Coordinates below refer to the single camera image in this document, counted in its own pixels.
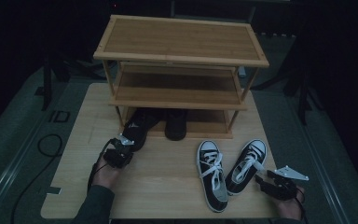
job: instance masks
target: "wooden table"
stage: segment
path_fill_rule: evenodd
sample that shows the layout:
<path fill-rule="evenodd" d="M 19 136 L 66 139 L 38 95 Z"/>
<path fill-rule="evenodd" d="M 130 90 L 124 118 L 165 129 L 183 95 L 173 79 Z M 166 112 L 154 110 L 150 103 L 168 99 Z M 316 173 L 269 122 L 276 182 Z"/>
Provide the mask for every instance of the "wooden table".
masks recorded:
<path fill-rule="evenodd" d="M 68 139 L 52 187 L 61 194 L 48 194 L 41 215 L 44 218 L 73 218 L 84 202 L 91 165 L 106 141 L 117 136 L 119 121 L 109 106 L 107 84 L 91 84 Z M 233 139 L 212 139 L 224 154 L 228 174 L 245 141 L 259 138 L 268 146 L 265 167 L 276 168 L 252 94 L 247 94 L 248 110 L 237 117 Z M 165 137 L 148 136 L 135 153 L 115 192 L 111 216 L 114 218 L 240 218 L 276 217 L 269 197 L 252 180 L 245 191 L 229 197 L 223 213 L 207 206 L 196 166 L 201 138 L 173 142 Z"/>

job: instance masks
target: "white shoelace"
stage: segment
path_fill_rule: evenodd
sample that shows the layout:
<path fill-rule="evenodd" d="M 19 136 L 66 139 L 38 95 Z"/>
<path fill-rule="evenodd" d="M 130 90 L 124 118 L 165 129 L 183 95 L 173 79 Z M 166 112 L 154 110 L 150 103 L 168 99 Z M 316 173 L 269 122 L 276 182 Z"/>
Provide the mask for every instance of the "white shoelace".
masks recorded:
<path fill-rule="evenodd" d="M 257 159 L 262 156 L 263 152 L 258 149 L 257 147 L 249 146 L 249 148 L 252 150 L 246 154 L 245 157 L 245 165 L 242 167 L 241 171 L 237 176 L 235 176 L 235 179 L 238 182 L 241 182 L 244 178 L 245 173 L 251 168 L 251 166 L 254 166 L 258 171 L 264 170 L 263 164 L 261 164 Z"/>
<path fill-rule="evenodd" d="M 214 172 L 212 177 L 212 190 L 220 189 L 221 180 L 219 178 L 219 173 L 223 172 L 222 164 L 220 163 L 223 159 L 223 154 L 217 152 L 208 152 L 204 154 L 204 157 L 207 158 L 207 161 L 200 162 L 209 165 L 210 168 L 202 173 L 200 177 L 203 178 L 206 175 Z"/>

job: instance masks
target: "wooden board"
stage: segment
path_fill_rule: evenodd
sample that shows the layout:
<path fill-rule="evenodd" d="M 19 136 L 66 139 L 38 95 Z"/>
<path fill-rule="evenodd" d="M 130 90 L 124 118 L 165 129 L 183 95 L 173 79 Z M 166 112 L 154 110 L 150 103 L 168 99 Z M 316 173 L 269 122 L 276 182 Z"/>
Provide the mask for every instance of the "wooden board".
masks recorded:
<path fill-rule="evenodd" d="M 111 16 L 95 59 L 268 67 L 250 24 Z"/>
<path fill-rule="evenodd" d="M 73 218 L 84 202 L 91 165 L 108 139 L 118 135 L 119 122 L 109 106 L 107 84 L 89 87 L 76 123 L 51 183 L 62 188 L 59 195 L 47 195 L 41 209 L 44 218 Z M 240 112 L 233 139 L 212 139 L 224 154 L 225 174 L 231 169 L 245 142 L 254 138 L 268 146 L 266 168 L 276 169 L 269 143 L 252 94 L 249 109 Z M 225 212 L 213 213 L 207 206 L 196 167 L 196 152 L 202 138 L 173 142 L 149 136 L 120 177 L 111 217 L 114 218 L 240 218 L 276 217 L 270 198 L 252 180 L 245 191 L 229 197 Z"/>

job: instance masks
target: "black sneaker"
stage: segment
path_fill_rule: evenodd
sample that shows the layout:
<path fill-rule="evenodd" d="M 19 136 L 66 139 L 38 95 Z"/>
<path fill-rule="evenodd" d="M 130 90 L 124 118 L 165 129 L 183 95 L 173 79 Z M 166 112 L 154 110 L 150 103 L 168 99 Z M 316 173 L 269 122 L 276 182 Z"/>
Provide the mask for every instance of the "black sneaker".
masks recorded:
<path fill-rule="evenodd" d="M 147 132 L 158 124 L 164 115 L 160 108 L 137 108 L 130 120 L 124 125 L 123 136 L 134 142 L 131 151 L 141 149 L 146 141 Z"/>
<path fill-rule="evenodd" d="M 226 177 L 227 193 L 229 195 L 241 193 L 257 170 L 263 169 L 266 157 L 267 148 L 261 140 L 255 139 L 246 144 Z"/>
<path fill-rule="evenodd" d="M 186 109 L 168 109 L 165 136 L 173 141 L 179 141 L 186 137 Z"/>
<path fill-rule="evenodd" d="M 223 212 L 228 196 L 222 167 L 223 154 L 213 141 L 203 141 L 197 153 L 199 169 L 206 202 L 212 211 Z"/>

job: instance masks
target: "shoe rack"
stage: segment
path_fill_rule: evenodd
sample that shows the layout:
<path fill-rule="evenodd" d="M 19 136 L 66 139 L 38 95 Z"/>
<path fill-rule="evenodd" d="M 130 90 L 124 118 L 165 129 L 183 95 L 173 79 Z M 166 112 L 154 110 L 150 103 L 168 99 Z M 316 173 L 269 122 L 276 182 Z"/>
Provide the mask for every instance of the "shoe rack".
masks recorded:
<path fill-rule="evenodd" d="M 136 107 L 188 109 L 186 137 L 232 138 L 259 68 L 268 67 L 245 23 L 112 16 L 94 53 L 103 60 L 121 126 Z M 113 79 L 108 61 L 117 61 Z M 240 66 L 254 67 L 242 88 Z M 163 120 L 149 135 L 164 136 Z"/>

